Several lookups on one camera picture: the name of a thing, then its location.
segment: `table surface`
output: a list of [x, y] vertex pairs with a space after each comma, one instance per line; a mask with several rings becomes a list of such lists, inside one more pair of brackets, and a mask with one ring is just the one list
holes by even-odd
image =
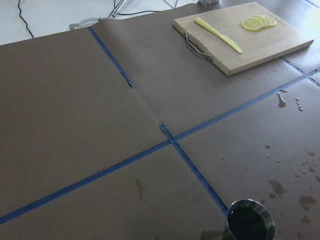
[[197, 240], [254, 199], [275, 239], [318, 240], [319, 2], [258, 0], [314, 43], [231, 76], [172, 27], [248, 2], [21, 24], [0, 46], [0, 239]]

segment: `lemon slice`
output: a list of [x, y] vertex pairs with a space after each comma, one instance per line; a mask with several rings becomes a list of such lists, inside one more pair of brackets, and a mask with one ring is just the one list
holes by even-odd
[[269, 19], [267, 19], [263, 15], [252, 15], [251, 17], [260, 19], [260, 21], [262, 22], [262, 28], [266, 27], [266, 25], [269, 23]]
[[258, 31], [264, 26], [264, 23], [255, 16], [249, 16], [241, 22], [241, 26], [249, 31]]
[[264, 18], [268, 19], [268, 21], [270, 22], [270, 25], [268, 27], [273, 27], [277, 24], [277, 21], [271, 16], [264, 15]]

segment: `metal handle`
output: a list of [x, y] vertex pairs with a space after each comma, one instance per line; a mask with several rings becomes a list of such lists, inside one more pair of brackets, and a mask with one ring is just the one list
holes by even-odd
[[189, 36], [188, 36], [188, 33], [187, 33], [187, 32], [184, 33], [184, 36], [185, 36], [186, 44], [187, 44], [193, 51], [195, 51], [195, 53], [197, 53], [197, 54], [199, 54], [199, 55], [207, 58], [209, 61], [212, 61], [212, 60], [214, 59], [213, 56], [208, 55], [208, 54], [205, 54], [205, 53], [203, 53], [203, 52], [200, 52], [200, 51], [197, 49], [197, 47], [196, 47], [192, 42], [189, 41]]

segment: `blue painter's tape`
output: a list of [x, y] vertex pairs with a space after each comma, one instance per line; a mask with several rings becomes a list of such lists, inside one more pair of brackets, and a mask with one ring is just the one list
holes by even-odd
[[320, 6], [318, 6], [317, 4], [314, 4], [312, 1], [309, 1], [309, 0], [305, 0], [307, 3], [315, 6], [316, 8], [320, 9]]
[[187, 137], [187, 136], [189, 136], [191, 134], [194, 134], [195, 132], [197, 132], [199, 130], [202, 130], [202, 129], [204, 129], [204, 128], [206, 128], [206, 127], [208, 127], [208, 126], [210, 126], [210, 125], [212, 125], [214, 123], [217, 123], [222, 119], [225, 119], [225, 118], [227, 118], [227, 117], [229, 117], [229, 116], [231, 116], [231, 115], [233, 115], [233, 114], [235, 114], [235, 113], [237, 113], [237, 112], [239, 112], [239, 111], [241, 111], [243, 109], [246, 109], [246, 108], [252, 106], [253, 104], [256, 104], [256, 103], [258, 103], [258, 102], [270, 97], [273, 94], [278, 93], [279, 90], [284, 90], [284, 89], [286, 89], [286, 88], [288, 88], [288, 87], [290, 87], [290, 86], [292, 86], [294, 84], [297, 84], [298, 82], [302, 81], [303, 79], [306, 79], [306, 78], [304, 76], [301, 76], [301, 77], [299, 77], [299, 78], [297, 78], [295, 80], [292, 80], [292, 81], [290, 81], [290, 82], [288, 82], [288, 83], [286, 83], [286, 84], [284, 84], [282, 86], [279, 86], [279, 87], [277, 87], [277, 88], [275, 88], [275, 89], [273, 89], [271, 91], [268, 91], [265, 94], [262, 94], [261, 96], [258, 96], [258, 97], [254, 98], [254, 99], [252, 99], [250, 101], [247, 101], [247, 102], [245, 102], [245, 103], [243, 103], [243, 104], [241, 104], [239, 106], [236, 106], [235, 108], [233, 108], [233, 109], [231, 109], [229, 111], [226, 111], [226, 112], [224, 112], [224, 113], [222, 113], [222, 114], [220, 114], [218, 116], [215, 116], [214, 118], [211, 118], [208, 121], [205, 121], [205, 122], [203, 122], [203, 123], [201, 123], [201, 124], [199, 124], [199, 125], [197, 125], [197, 126], [195, 126], [193, 128], [190, 128], [187, 131], [184, 131], [184, 132], [178, 134], [177, 136], [175, 136], [175, 139], [177, 141], [179, 141], [179, 140], [181, 140], [181, 139], [183, 139], [183, 138], [185, 138], [185, 137]]
[[115, 59], [115, 57], [112, 55], [112, 53], [109, 51], [109, 49], [106, 47], [106, 45], [101, 41], [100, 37], [96, 34], [96, 32], [93, 30], [92, 27], [88, 27], [89, 32], [92, 34], [94, 39], [97, 41], [97, 43], [100, 45], [100, 47], [103, 49], [103, 51], [107, 54], [107, 56], [110, 58], [110, 60], [113, 62], [115, 67], [119, 70], [119, 72], [123, 75], [129, 86], [132, 88], [134, 86], [134, 83], [130, 80], [130, 77], [125, 72], [125, 70], [121, 67], [121, 65], [118, 63], [118, 61]]
[[179, 153], [179, 155], [183, 158], [184, 162], [188, 165], [188, 167], [191, 169], [191, 171], [194, 173], [194, 175], [199, 179], [201, 184], [204, 186], [204, 188], [207, 190], [207, 192], [210, 194], [210, 196], [213, 198], [215, 203], [218, 205], [218, 207], [221, 209], [223, 214], [225, 216], [228, 215], [228, 208], [225, 205], [225, 203], [222, 201], [222, 199], [219, 197], [219, 195], [216, 193], [216, 191], [213, 189], [213, 187], [208, 183], [206, 178], [202, 175], [202, 173], [197, 169], [197, 167], [193, 164], [191, 159], [187, 156], [185, 151], [181, 148], [181, 146], [177, 143], [175, 138], [171, 135], [169, 130], [166, 128], [166, 126], [162, 123], [160, 125], [161, 130], [164, 132], [170, 143], [174, 146], [175, 150]]
[[112, 165], [112, 166], [110, 166], [110, 167], [108, 167], [108, 168], [106, 168], [106, 169], [104, 169], [102, 171], [99, 171], [99, 172], [97, 172], [97, 173], [95, 173], [95, 174], [93, 174], [91, 176], [88, 176], [88, 177], [86, 177], [86, 178], [84, 178], [84, 179], [82, 179], [80, 181], [77, 181], [77, 182], [75, 182], [75, 183], [73, 183], [73, 184], [71, 184], [71, 185], [69, 185], [69, 186], [67, 186], [65, 188], [62, 188], [61, 190], [58, 190], [58, 191], [56, 191], [56, 192], [54, 192], [54, 193], [52, 193], [52, 194], [50, 194], [48, 196], [45, 196], [45, 197], [43, 197], [43, 198], [41, 198], [41, 199], [39, 199], [37, 201], [34, 201], [34, 202], [24, 206], [24, 207], [21, 207], [21, 208], [15, 210], [13, 212], [10, 212], [7, 215], [4, 215], [4, 216], [0, 217], [0, 225], [4, 224], [4, 223], [6, 223], [6, 222], [8, 222], [8, 221], [10, 221], [12, 219], [15, 219], [16, 217], [19, 217], [19, 216], [21, 216], [21, 215], [23, 215], [23, 214], [25, 214], [27, 212], [30, 212], [31, 210], [36, 209], [36, 208], [38, 208], [38, 207], [40, 207], [40, 206], [42, 206], [42, 205], [44, 205], [46, 203], [49, 203], [52, 200], [55, 200], [55, 199], [65, 195], [67, 193], [70, 193], [70, 192], [72, 192], [72, 191], [74, 191], [74, 190], [76, 190], [76, 189], [78, 189], [78, 188], [80, 188], [80, 187], [82, 187], [84, 185], [87, 185], [87, 184], [89, 184], [89, 183], [91, 183], [91, 182], [93, 182], [93, 181], [95, 181], [95, 180], [97, 180], [97, 179], [99, 179], [99, 178], [101, 178], [101, 177], [103, 177], [105, 175], [108, 175], [108, 174], [110, 174], [110, 173], [112, 173], [112, 172], [114, 172], [114, 171], [116, 171], [118, 169], [121, 169], [121, 168], [123, 168], [123, 167], [125, 167], [125, 166], [127, 166], [127, 165], [129, 165], [129, 164], [131, 164], [131, 163], [133, 163], [133, 162], [135, 162], [135, 161], [137, 161], [137, 160], [139, 160], [139, 159], [141, 159], [141, 158], [153, 153], [153, 152], [155, 152], [155, 151], [158, 151], [158, 150], [168, 146], [168, 145], [170, 145], [170, 142], [168, 140], [164, 141], [164, 142], [161, 142], [161, 143], [159, 143], [159, 144], [157, 144], [157, 145], [155, 145], [155, 146], [153, 146], [153, 147], [151, 147], [151, 148], [149, 148], [149, 149], [147, 149], [145, 151], [142, 151], [142, 152], [140, 152], [140, 153], [138, 153], [138, 154], [136, 154], [136, 155], [134, 155], [132, 157], [127, 158], [126, 160], [123, 160], [123, 161], [121, 161], [121, 162], [119, 162], [119, 163], [117, 163], [115, 165]]
[[285, 59], [283, 56], [280, 57], [283, 61], [286, 62], [286, 64], [288, 64], [290, 67], [294, 68], [295, 70], [297, 70], [299, 73], [301, 73], [305, 78], [309, 79], [311, 82], [313, 82], [317, 87], [320, 87], [320, 84], [315, 81], [314, 79], [312, 79], [310, 77], [310, 73], [309, 74], [306, 74], [304, 71], [302, 71], [300, 68], [298, 68], [297, 66], [293, 65], [291, 62], [289, 62], [287, 59]]

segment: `stain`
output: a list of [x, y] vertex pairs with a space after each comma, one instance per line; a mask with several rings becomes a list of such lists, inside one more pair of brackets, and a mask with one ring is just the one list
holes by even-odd
[[310, 222], [311, 222], [310, 217], [304, 215], [303, 218], [302, 218], [302, 223], [303, 223], [303, 224], [308, 224], [308, 223], [310, 223]]
[[277, 180], [269, 180], [269, 184], [271, 185], [273, 191], [278, 195], [284, 194], [287, 190], [277, 181]]
[[314, 151], [309, 151], [309, 152], [307, 152], [307, 154], [309, 155], [309, 157], [313, 157], [316, 155], [316, 153]]
[[302, 233], [300, 233], [300, 232], [297, 233], [297, 236], [298, 236], [299, 239], [304, 239], [305, 238], [304, 235]]
[[313, 196], [304, 196], [302, 195], [299, 200], [299, 204], [302, 205], [303, 209], [308, 211], [310, 210], [311, 205], [315, 205], [317, 200]]
[[279, 107], [284, 108], [287, 105], [287, 102], [282, 98], [280, 93], [277, 93], [278, 99], [279, 99]]
[[140, 196], [140, 204], [142, 203], [142, 191], [147, 190], [146, 188], [144, 188], [144, 186], [142, 185], [142, 183], [140, 182], [139, 178], [137, 178], [135, 180], [135, 185], [138, 188], [139, 191], [139, 196]]
[[276, 196], [273, 192], [270, 192], [270, 193], [269, 193], [269, 197], [270, 197], [272, 200], [277, 199], [277, 196]]

